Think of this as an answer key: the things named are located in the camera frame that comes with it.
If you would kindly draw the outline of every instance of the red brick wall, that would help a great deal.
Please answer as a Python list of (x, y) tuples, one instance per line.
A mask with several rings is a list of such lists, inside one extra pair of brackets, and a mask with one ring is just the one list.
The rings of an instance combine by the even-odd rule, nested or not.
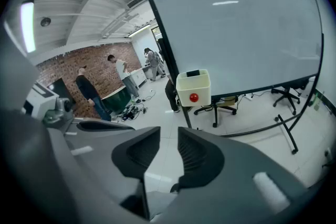
[(107, 44), (73, 50), (66, 53), (65, 56), (59, 55), (40, 63), (37, 65), (40, 71), (37, 81), (48, 86), (62, 78), (76, 101), (73, 107), (75, 116), (99, 118), (94, 108), (88, 105), (88, 101), (79, 91), (75, 79), (78, 67), (87, 65), (86, 77), (97, 89), (100, 97), (103, 98), (123, 86), (115, 64), (107, 61), (109, 54), (126, 61), (129, 72), (141, 68), (131, 43)]

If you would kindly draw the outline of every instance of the white ceiling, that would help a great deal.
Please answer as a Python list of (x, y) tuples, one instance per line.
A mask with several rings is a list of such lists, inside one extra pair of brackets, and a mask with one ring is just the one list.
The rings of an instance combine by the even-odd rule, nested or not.
[[(19, 13), (23, 1), (26, 0), (9, 1), (5, 20), (18, 43), (24, 48)], [(34, 0), (36, 50), (28, 54), (28, 58), (39, 63), (81, 47), (129, 41), (123, 36), (154, 20), (148, 2), (135, 9), (129, 9), (129, 1), (131, 0)], [(40, 25), (44, 17), (51, 18), (51, 24), (47, 27)], [(106, 27), (116, 23), (117, 27), (107, 29), (108, 39), (102, 39)]]

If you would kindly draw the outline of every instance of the office chair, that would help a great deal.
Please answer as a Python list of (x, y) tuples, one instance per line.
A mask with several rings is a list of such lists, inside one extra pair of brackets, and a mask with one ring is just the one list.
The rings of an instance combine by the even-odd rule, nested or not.
[(197, 109), (194, 111), (194, 115), (197, 115), (199, 112), (201, 111), (210, 111), (212, 109), (215, 109), (215, 122), (212, 124), (213, 128), (217, 128), (218, 125), (218, 116), (217, 116), (217, 109), (221, 108), (221, 109), (227, 109), (227, 110), (231, 110), (232, 111), (232, 115), (236, 115), (237, 114), (237, 109), (232, 108), (229, 105), (234, 105), (237, 101), (238, 101), (238, 97), (237, 96), (232, 96), (232, 97), (226, 97), (225, 98), (225, 102), (221, 103), (219, 105), (217, 105), (217, 103), (221, 100), (221, 98), (216, 98), (213, 99), (211, 101), (211, 105), (207, 105), (205, 107), (202, 107), (200, 109)]
[(294, 82), (294, 83), (292, 83), (288, 86), (283, 86), (284, 89), (285, 89), (284, 91), (281, 91), (281, 90), (278, 90), (278, 89), (271, 89), (271, 93), (281, 93), (282, 94), (282, 96), (277, 101), (275, 101), (273, 106), (276, 107), (277, 102), (281, 101), (284, 98), (287, 98), (288, 101), (290, 102), (290, 104), (292, 105), (293, 109), (294, 109), (292, 114), (296, 115), (296, 108), (295, 108), (295, 105), (294, 105), (294, 102), (293, 102), (292, 98), (295, 99), (295, 100), (298, 100), (298, 102), (297, 102), (298, 104), (300, 103), (300, 98), (298, 98), (295, 95), (289, 93), (290, 88), (293, 88), (296, 92), (298, 92), (296, 89), (304, 90), (306, 88), (308, 82), (309, 82), (309, 80), (303, 80), (303, 81)]

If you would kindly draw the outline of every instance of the white tile floor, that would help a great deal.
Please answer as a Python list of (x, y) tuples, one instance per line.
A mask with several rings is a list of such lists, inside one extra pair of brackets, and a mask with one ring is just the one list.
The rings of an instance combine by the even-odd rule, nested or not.
[[(147, 191), (159, 190), (169, 192), (183, 175), (182, 159), (177, 151), (177, 127), (187, 127), (183, 112), (172, 113), (164, 88), (168, 78), (158, 78), (156, 82), (147, 81), (140, 88), (141, 98), (155, 96), (143, 104), (148, 108), (146, 114), (141, 113), (134, 121), (125, 121), (123, 124), (140, 129), (148, 126), (161, 127), (160, 150), (151, 163), (145, 175)], [(292, 116), (292, 108), (288, 100), (282, 100), (276, 108), (272, 106), (281, 95), (264, 93), (254, 96), (252, 101), (243, 98), (236, 115), (219, 109), (218, 127), (213, 128), (214, 111), (201, 112), (197, 116), (193, 108), (189, 112), (192, 127), (213, 133), (215, 135), (234, 134), (255, 130), (275, 123), (274, 118), (280, 114), (283, 119)], [(305, 103), (295, 102), (299, 112)], [(248, 143), (270, 158), (294, 173), (305, 186), (309, 187), (323, 176), (328, 168), (322, 168), (327, 162), (324, 151), (335, 142), (336, 117), (330, 115), (327, 108), (321, 103), (319, 111), (313, 107), (307, 108), (298, 124), (293, 128), (292, 135), (297, 143), (299, 152), (292, 155), (293, 145), (284, 127), (276, 127), (261, 133), (233, 137), (237, 141)]]

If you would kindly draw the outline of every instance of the wall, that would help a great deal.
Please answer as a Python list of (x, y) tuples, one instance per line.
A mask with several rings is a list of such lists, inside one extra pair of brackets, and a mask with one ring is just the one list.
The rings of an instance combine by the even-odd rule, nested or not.
[(75, 79), (78, 67), (87, 65), (86, 77), (102, 98), (123, 86), (115, 65), (107, 61), (109, 54), (126, 61), (128, 71), (137, 70), (141, 67), (131, 43), (101, 45), (73, 50), (64, 56), (53, 57), (40, 63), (36, 66), (40, 71), (37, 81), (44, 86), (48, 86), (62, 78), (76, 101), (75, 116), (99, 118), (94, 108), (88, 105), (87, 100), (79, 91)]
[(38, 65), (39, 63), (42, 63), (48, 59), (51, 59), (55, 56), (58, 55), (62, 55), (62, 54), (66, 54), (67, 52), (70, 52), (72, 50), (77, 50), (77, 49), (81, 49), (81, 48), (86, 48), (86, 47), (92, 47), (92, 46), (98, 46), (98, 45), (103, 45), (108, 43), (124, 43), (124, 42), (130, 42), (131, 39), (125, 39), (125, 38), (112, 38), (112, 39), (108, 39), (108, 40), (104, 40), (104, 41), (83, 41), (83, 42), (79, 42), (79, 43), (73, 43), (73, 44), (68, 44), (66, 46), (61, 46), (61, 47), (57, 47), (55, 49), (52, 50), (47, 50), (46, 52), (42, 52), (42, 53), (35, 53), (35, 55), (31, 55), (28, 54), (28, 59), (29, 61), (34, 65)]
[(317, 89), (336, 106), (336, 16), (328, 0), (317, 0), (322, 32), (324, 33), (324, 54)]
[(140, 33), (132, 37), (133, 48), (139, 58), (141, 65), (143, 66), (145, 65), (147, 59), (143, 54), (145, 48), (150, 48), (153, 51), (159, 52), (159, 48), (157, 47), (156, 40), (154, 39), (151, 30), (151, 28), (154, 28), (156, 26), (157, 25), (151, 26), (150, 28), (141, 31)]

